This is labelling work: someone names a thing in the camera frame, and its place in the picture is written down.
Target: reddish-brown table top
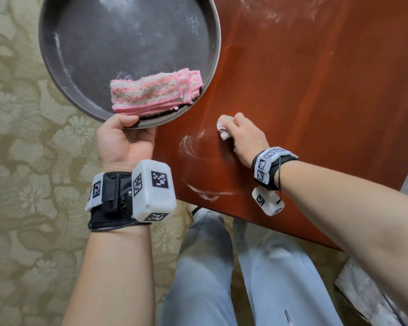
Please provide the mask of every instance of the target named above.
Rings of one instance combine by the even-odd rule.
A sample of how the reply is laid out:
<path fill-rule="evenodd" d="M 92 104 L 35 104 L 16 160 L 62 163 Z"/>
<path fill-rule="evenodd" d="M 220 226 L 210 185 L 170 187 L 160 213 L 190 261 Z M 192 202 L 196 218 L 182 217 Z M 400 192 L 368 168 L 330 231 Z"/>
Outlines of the reddish-brown table top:
<path fill-rule="evenodd" d="M 266 216 L 252 171 L 216 131 L 243 112 L 308 163 L 400 189 L 408 174 L 408 0 L 214 0 L 218 69 L 190 111 L 161 126 L 154 158 L 177 197 L 336 245 L 286 197 Z"/>

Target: folded towel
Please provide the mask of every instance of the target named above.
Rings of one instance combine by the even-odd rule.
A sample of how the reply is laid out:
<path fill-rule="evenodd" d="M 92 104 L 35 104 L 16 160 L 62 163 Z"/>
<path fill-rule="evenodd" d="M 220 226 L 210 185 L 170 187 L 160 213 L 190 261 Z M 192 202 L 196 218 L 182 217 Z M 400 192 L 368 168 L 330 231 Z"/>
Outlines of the folded towel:
<path fill-rule="evenodd" d="M 221 116 L 219 117 L 219 119 L 218 119 L 218 122 L 216 123 L 216 129 L 218 130 L 218 132 L 219 132 L 219 134 L 220 134 L 222 140 L 225 141 L 226 139 L 229 139 L 229 138 L 231 137 L 231 135 L 230 135 L 230 133 L 227 131 L 227 129 L 226 129 L 226 128 L 222 125 L 222 123 L 221 123 L 221 118 L 222 118 L 223 116 L 227 117 L 227 118 L 230 119 L 230 120 L 233 119 L 233 117 L 232 117 L 232 116 L 229 116 L 229 115 L 221 115 Z"/>
<path fill-rule="evenodd" d="M 159 73 L 137 81 L 112 80 L 112 109 L 128 115 L 152 115 L 179 105 L 192 104 L 203 86 L 200 71 L 182 69 L 174 73 Z"/>

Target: leg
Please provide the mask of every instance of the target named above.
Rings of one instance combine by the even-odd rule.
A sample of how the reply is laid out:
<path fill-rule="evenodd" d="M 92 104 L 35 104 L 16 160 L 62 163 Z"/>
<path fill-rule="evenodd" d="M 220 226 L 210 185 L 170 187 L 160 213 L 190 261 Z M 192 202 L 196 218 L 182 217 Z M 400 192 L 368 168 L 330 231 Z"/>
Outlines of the leg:
<path fill-rule="evenodd" d="M 219 214 L 200 209 L 186 232 L 160 326 L 236 326 L 231 302 L 233 247 Z"/>
<path fill-rule="evenodd" d="M 288 236 L 234 219 L 235 246 L 257 326 L 342 326 L 316 268 Z"/>

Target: metal tray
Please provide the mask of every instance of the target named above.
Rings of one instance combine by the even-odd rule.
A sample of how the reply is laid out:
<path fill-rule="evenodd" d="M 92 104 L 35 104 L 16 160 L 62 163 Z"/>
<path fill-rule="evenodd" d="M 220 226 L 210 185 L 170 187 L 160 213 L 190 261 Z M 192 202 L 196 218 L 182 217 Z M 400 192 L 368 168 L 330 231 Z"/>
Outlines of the metal tray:
<path fill-rule="evenodd" d="M 213 0 L 44 0 L 39 45 L 59 90 L 98 120 L 112 114 L 110 81 L 188 67 L 207 89 L 218 65 L 221 27 Z M 141 118 L 167 123 L 191 106 Z"/>

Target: beige rug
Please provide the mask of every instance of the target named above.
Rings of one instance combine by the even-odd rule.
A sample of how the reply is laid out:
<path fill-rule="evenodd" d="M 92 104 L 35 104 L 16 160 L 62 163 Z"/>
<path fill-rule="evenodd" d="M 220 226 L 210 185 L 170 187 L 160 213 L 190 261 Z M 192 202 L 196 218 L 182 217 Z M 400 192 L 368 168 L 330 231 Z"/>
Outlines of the beige rug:
<path fill-rule="evenodd" d="M 44 67 L 40 3 L 0 0 L 0 326 L 60 324 L 89 235 L 90 181 L 100 171 L 100 124 L 66 101 Z M 172 220 L 152 225 L 158 302 L 191 220 L 179 202 Z M 345 256 L 320 246 L 309 253 L 335 300 L 332 280 Z M 239 324 L 251 325 L 238 265 L 232 290 Z"/>

